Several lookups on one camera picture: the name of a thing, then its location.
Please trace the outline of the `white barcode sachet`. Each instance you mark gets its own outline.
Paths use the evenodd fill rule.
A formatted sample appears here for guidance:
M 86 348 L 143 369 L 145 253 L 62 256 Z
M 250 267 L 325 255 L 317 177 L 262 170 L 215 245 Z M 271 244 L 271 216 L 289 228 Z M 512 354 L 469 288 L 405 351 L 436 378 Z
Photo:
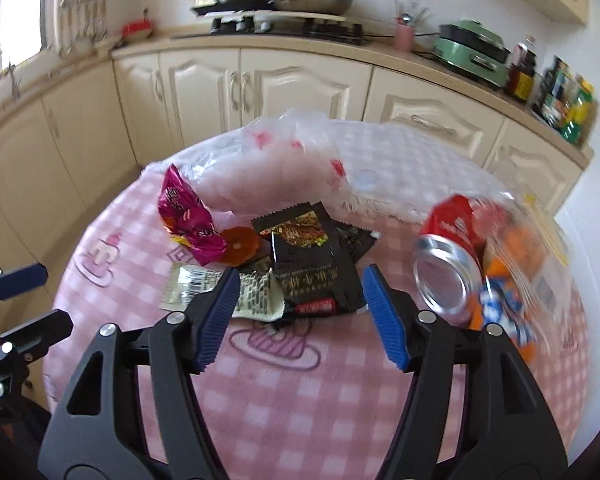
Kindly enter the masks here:
M 221 276 L 221 271 L 193 264 L 173 263 L 163 287 L 159 308 L 165 311 L 184 311 L 195 296 L 214 289 Z M 272 270 L 265 274 L 241 273 L 239 277 L 240 293 L 233 318 L 271 323 L 283 317 L 285 298 Z

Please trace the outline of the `magenta snack wrapper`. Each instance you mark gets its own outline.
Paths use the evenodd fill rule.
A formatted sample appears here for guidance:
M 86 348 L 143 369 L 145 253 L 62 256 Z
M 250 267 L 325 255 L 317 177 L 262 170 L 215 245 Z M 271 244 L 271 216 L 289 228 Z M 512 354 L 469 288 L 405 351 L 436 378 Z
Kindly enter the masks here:
M 216 229 L 211 212 L 175 165 L 164 173 L 157 209 L 172 240 L 187 247 L 198 263 L 206 266 L 220 261 L 227 242 Z

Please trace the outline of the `orange round wrapper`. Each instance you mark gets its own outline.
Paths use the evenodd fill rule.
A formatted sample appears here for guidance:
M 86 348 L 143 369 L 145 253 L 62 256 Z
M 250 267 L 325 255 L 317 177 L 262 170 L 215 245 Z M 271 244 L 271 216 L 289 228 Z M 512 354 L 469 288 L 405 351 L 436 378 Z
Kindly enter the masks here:
M 220 263 L 226 266 L 242 266 L 260 250 L 260 237 L 248 226 L 234 226 L 221 232 L 226 247 Z

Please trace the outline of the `black snack packet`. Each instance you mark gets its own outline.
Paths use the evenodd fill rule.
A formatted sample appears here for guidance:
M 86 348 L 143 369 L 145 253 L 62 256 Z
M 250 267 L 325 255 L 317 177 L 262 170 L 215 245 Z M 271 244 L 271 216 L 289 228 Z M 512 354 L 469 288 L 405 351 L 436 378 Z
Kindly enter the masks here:
M 270 243 L 285 320 L 327 318 L 366 306 L 354 259 L 323 204 L 287 207 L 254 218 L 252 226 Z

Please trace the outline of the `clear plastic bag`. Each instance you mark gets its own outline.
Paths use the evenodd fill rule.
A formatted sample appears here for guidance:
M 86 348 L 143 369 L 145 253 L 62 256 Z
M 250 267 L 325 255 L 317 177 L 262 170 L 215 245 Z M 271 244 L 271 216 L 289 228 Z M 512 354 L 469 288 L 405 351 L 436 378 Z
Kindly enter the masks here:
M 171 162 L 215 211 L 256 216 L 323 202 L 411 220 L 434 200 L 418 173 L 423 145 L 402 127 L 289 112 L 186 148 Z

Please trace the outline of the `cream kitchen cabinets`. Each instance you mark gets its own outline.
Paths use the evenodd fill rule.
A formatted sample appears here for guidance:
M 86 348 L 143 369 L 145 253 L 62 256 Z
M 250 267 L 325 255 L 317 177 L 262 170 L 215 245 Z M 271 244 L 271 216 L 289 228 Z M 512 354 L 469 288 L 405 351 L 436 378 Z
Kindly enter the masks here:
M 62 238 L 140 168 L 292 108 L 398 122 L 486 170 L 511 162 L 550 211 L 593 158 L 504 94 L 386 44 L 147 41 L 60 66 L 0 105 L 0 263 L 56 266 Z

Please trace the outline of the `pink checkered tablecloth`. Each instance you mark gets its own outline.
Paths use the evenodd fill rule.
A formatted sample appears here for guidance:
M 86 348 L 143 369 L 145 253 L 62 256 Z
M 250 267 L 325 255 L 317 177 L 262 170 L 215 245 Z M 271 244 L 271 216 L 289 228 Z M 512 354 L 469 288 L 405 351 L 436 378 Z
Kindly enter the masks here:
M 328 203 L 336 219 L 377 231 L 365 255 L 389 284 L 412 292 L 419 222 L 455 193 L 498 195 L 504 179 L 411 127 L 310 123 L 338 154 L 353 194 Z M 56 405 L 82 353 L 106 323 L 155 324 L 169 272 L 190 253 L 157 211 L 164 162 L 155 162 L 86 229 L 62 277 L 56 307 L 71 336 L 46 356 Z M 218 358 L 194 380 L 204 419 L 234 479 L 370 479 L 384 459 L 411 379 L 388 361 L 368 313 L 274 328 L 230 323 Z

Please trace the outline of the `orange soda can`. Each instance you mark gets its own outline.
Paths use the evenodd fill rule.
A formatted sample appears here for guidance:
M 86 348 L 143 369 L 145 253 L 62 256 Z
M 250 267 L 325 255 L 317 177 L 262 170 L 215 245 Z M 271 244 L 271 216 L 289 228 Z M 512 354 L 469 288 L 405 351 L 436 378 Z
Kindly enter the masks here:
M 489 237 L 482 259 L 482 287 L 470 303 L 469 328 L 498 324 L 527 364 L 534 361 L 542 336 L 530 276 L 539 270 L 543 256 L 541 241 L 528 226 L 509 226 Z

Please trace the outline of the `red soda can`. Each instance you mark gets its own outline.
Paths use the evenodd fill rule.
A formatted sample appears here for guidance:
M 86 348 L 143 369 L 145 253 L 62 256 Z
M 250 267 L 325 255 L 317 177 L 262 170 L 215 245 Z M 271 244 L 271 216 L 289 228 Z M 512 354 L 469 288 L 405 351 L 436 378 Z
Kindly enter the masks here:
M 454 194 L 434 205 L 414 241 L 413 276 L 426 307 L 445 321 L 466 325 L 482 286 L 484 240 L 474 226 L 471 198 Z

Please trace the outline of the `clear yellow plastic wrapper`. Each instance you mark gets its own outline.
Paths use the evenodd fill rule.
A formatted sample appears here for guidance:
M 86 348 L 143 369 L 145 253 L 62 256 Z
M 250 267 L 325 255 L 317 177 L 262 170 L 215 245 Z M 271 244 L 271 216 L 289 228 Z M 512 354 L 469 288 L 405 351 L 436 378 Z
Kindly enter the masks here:
M 521 295 L 559 318 L 570 305 L 570 247 L 562 229 L 532 194 L 506 193 L 503 215 L 490 236 L 494 256 L 512 276 Z

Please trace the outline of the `small black packet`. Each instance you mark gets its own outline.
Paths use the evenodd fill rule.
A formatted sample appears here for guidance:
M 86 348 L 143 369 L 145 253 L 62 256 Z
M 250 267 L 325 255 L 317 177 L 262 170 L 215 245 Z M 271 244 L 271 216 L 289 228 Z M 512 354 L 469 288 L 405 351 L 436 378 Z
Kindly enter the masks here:
M 380 239 L 378 231 L 352 226 L 352 224 L 334 221 L 341 244 L 347 248 L 354 262 L 360 261 L 366 252 Z

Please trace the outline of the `hanging utensil rack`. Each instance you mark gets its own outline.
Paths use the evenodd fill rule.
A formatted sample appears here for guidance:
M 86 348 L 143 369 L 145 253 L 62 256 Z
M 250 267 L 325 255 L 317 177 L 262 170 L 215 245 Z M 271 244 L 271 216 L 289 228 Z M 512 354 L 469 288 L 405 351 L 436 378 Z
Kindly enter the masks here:
M 108 36 L 108 0 L 59 0 L 56 52 L 60 58 L 92 55 Z

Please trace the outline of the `red bowl on counter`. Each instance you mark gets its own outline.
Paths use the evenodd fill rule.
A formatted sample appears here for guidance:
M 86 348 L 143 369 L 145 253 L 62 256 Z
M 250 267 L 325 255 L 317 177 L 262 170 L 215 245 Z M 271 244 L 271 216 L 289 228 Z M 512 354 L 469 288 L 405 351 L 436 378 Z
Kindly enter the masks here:
M 149 17 L 149 9 L 143 8 L 142 17 L 135 21 L 127 22 L 122 26 L 121 37 L 126 44 L 144 41 L 154 32 L 154 21 Z

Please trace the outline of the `green yellow condiment bottle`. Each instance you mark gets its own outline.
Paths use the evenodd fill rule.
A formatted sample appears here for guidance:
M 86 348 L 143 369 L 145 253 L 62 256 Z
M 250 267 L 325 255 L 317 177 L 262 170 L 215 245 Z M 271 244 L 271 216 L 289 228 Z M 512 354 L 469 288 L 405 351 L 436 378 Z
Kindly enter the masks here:
M 576 78 L 577 93 L 570 101 L 567 114 L 560 133 L 570 144 L 577 145 L 580 141 L 583 125 L 588 118 L 588 111 L 593 102 L 594 87 L 582 76 Z

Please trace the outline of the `dark soy sauce bottle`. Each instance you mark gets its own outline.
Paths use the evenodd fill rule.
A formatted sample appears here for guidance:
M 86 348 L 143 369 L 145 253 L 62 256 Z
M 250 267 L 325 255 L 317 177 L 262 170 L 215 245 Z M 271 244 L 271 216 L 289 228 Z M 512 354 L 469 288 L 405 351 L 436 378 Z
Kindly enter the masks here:
M 512 53 L 505 93 L 519 103 L 526 104 L 534 86 L 536 54 L 535 38 L 528 35 L 518 42 Z

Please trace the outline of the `black gas stove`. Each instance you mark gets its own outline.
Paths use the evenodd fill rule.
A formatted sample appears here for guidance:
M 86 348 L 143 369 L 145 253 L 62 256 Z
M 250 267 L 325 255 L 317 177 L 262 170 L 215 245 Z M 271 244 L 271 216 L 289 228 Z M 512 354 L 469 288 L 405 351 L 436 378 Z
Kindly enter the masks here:
M 382 35 L 366 34 L 363 25 L 344 16 L 283 11 L 213 12 L 198 18 L 172 39 L 207 36 L 270 35 L 298 37 L 362 46 Z

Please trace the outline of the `green electric grill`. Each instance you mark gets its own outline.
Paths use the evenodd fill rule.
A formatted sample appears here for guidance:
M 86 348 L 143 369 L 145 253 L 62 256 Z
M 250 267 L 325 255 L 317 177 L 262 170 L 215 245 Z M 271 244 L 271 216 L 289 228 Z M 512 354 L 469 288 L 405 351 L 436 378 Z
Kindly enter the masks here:
M 495 90 L 506 85 L 509 53 L 498 34 L 475 20 L 440 25 L 432 47 L 439 63 Z

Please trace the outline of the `pink utensil holder cup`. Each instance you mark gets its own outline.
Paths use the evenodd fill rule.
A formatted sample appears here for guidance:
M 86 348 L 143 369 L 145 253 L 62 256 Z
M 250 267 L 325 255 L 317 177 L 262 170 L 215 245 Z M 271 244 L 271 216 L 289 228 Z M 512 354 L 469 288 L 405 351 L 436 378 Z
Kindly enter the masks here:
M 415 45 L 416 28 L 429 11 L 428 8 L 412 6 L 407 9 L 400 0 L 394 2 L 396 10 L 396 29 L 393 35 L 393 47 L 403 52 L 412 52 Z

